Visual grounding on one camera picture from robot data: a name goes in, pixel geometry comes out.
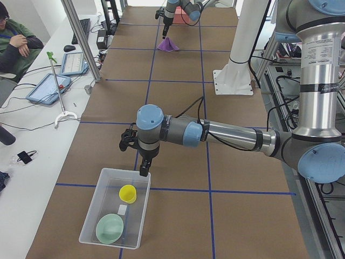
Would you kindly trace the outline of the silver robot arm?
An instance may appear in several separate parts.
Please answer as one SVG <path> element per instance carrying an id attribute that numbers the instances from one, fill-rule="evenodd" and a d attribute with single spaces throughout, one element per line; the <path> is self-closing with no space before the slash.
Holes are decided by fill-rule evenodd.
<path id="1" fill-rule="evenodd" d="M 335 127 L 344 1 L 279 1 L 275 32 L 280 42 L 302 44 L 297 128 L 290 133 L 261 131 L 186 115 L 174 118 L 156 105 L 144 105 L 136 120 L 140 175 L 148 175 L 161 141 L 188 147 L 219 141 L 241 151 L 263 152 L 316 183 L 344 175 L 344 147 Z"/>
<path id="2" fill-rule="evenodd" d="M 164 29 L 162 33 L 162 39 L 167 37 L 169 27 L 173 24 L 175 11 L 178 7 L 188 15 L 188 17 L 194 21 L 198 22 L 203 10 L 214 1 L 197 1 L 196 3 L 191 3 L 190 1 L 167 1 L 165 7 L 160 7 L 155 14 L 155 18 L 158 19 L 159 16 L 163 17 Z"/>

